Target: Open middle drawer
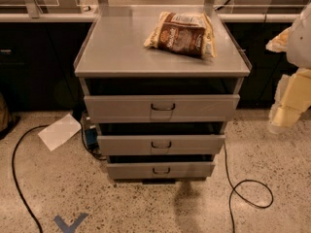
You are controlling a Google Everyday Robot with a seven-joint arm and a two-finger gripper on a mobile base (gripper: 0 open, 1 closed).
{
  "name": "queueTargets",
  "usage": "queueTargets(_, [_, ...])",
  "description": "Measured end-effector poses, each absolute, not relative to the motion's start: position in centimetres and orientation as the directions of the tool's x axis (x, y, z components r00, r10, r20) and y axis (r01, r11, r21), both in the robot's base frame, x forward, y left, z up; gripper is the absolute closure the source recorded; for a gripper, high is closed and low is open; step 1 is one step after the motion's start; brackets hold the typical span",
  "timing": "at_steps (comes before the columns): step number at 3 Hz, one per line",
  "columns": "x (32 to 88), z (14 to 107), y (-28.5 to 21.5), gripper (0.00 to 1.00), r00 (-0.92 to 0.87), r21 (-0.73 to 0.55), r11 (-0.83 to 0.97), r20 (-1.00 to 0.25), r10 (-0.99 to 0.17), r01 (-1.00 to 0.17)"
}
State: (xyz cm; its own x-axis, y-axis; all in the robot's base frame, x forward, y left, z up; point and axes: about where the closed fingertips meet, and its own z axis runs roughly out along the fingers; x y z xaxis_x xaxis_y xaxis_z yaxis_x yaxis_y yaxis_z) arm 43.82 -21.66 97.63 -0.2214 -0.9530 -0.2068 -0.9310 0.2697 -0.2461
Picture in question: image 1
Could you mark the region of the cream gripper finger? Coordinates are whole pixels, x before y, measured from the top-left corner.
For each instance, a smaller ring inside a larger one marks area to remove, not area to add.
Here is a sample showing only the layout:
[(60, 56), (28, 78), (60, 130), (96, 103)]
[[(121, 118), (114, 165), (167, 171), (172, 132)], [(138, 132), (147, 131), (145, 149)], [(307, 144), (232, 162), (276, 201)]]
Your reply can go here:
[(267, 128), (273, 134), (284, 133), (294, 126), (300, 116), (300, 111), (273, 105), (269, 112)]
[(265, 48), (273, 52), (286, 52), (288, 50), (288, 39), (290, 28), (283, 30), (280, 34), (270, 40)]

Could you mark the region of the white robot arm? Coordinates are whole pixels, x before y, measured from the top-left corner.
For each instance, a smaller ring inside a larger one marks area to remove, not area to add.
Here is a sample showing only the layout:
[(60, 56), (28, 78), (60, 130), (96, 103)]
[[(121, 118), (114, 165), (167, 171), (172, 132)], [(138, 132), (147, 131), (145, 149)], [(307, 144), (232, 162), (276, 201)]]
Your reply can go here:
[(311, 107), (311, 3), (266, 48), (283, 51), (288, 62), (297, 67), (293, 75), (281, 77), (269, 112), (268, 130), (280, 134), (294, 126)]

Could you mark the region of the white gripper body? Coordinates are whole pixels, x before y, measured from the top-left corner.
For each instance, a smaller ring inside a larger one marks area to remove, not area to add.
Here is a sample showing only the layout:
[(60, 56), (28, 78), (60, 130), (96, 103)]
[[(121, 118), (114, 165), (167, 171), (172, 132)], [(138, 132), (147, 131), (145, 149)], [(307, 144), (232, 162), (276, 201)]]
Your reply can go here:
[(311, 69), (299, 68), (278, 82), (275, 103), (281, 108), (305, 112), (311, 106)]

